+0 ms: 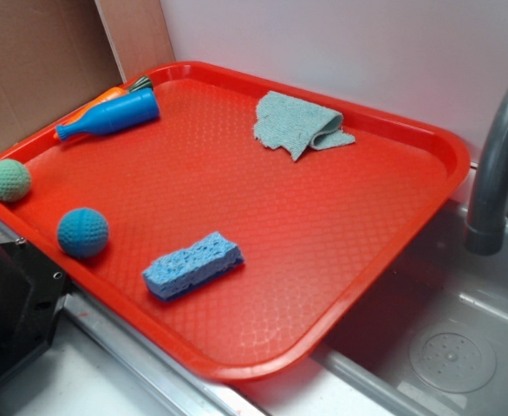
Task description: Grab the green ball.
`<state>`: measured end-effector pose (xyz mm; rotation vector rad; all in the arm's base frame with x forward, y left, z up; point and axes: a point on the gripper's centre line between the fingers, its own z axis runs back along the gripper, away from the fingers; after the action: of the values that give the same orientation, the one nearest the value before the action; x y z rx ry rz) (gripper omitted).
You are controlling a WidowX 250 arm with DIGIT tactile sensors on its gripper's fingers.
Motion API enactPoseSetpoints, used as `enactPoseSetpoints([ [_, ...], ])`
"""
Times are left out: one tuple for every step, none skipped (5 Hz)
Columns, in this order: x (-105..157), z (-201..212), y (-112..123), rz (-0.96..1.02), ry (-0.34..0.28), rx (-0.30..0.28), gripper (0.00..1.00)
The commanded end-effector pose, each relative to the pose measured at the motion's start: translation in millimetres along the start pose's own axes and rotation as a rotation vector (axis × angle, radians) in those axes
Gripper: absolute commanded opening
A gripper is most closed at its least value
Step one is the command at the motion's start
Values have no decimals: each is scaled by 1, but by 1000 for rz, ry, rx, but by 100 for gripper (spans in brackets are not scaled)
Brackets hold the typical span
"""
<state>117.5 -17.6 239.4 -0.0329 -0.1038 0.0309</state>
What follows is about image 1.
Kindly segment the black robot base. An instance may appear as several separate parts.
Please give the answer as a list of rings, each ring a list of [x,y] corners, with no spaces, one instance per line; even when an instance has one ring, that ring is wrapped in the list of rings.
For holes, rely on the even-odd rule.
[[[0,243],[0,384],[52,344],[67,273],[24,239]]]

